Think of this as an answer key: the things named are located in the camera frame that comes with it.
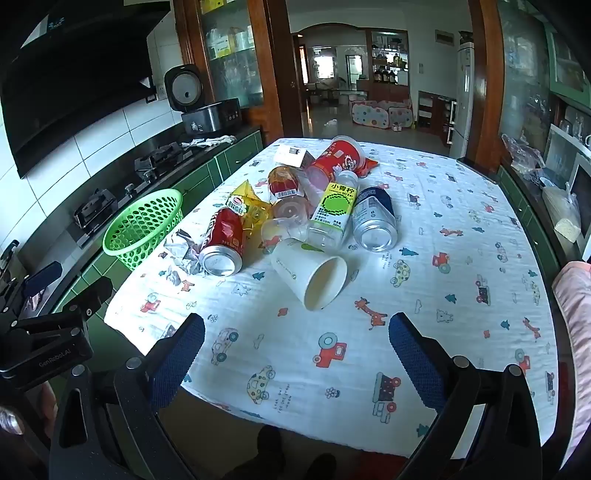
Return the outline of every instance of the ceiling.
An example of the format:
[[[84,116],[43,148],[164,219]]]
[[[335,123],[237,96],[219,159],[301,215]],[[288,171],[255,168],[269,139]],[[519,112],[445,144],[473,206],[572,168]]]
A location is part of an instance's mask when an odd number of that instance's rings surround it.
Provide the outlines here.
[[[467,0],[285,0],[290,12],[307,12],[314,10],[331,10],[333,8],[396,8],[399,4],[432,5],[438,7],[453,7],[467,3]]]

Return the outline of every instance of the white paper cup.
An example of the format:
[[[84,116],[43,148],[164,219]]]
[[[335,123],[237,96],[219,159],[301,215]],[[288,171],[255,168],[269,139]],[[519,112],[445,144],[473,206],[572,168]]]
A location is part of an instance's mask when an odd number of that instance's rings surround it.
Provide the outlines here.
[[[271,254],[273,268],[307,310],[326,307],[347,279],[347,263],[321,249],[287,238]]]

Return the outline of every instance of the small white box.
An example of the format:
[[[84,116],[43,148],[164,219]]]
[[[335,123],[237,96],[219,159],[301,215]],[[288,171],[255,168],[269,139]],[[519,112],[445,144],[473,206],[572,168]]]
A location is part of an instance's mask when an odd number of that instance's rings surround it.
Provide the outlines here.
[[[289,165],[290,167],[306,168],[315,160],[315,158],[305,148],[293,147],[291,145],[279,145],[273,160],[277,163]]]

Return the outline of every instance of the white tablecloth with cartoon print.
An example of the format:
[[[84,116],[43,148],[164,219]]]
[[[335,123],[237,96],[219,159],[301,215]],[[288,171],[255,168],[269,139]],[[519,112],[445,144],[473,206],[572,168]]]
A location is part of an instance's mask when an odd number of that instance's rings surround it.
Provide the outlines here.
[[[237,275],[200,273],[187,248],[245,179],[268,200],[277,145],[318,156],[328,140],[281,139],[211,193],[126,280],[105,322],[142,353],[191,312],[205,342],[182,386],[246,419],[367,451],[408,456],[436,414],[423,406],[388,340],[405,312],[450,356],[503,370],[520,363],[541,441],[554,430],[558,369],[554,327],[534,254],[500,188],[454,160],[362,143],[398,216],[398,244],[376,254],[349,234],[340,255],[349,280],[320,312],[308,312],[280,280],[259,239]],[[462,458],[482,408],[454,456]]]

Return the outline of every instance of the refrigerator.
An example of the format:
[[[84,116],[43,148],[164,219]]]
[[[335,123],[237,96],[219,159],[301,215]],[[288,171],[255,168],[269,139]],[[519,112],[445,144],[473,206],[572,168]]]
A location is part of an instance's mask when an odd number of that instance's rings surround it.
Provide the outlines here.
[[[454,106],[455,110],[452,112],[450,120],[454,129],[452,146],[449,151],[451,158],[465,157],[468,147],[468,135],[474,106],[474,44],[461,44],[458,56],[457,105]]]

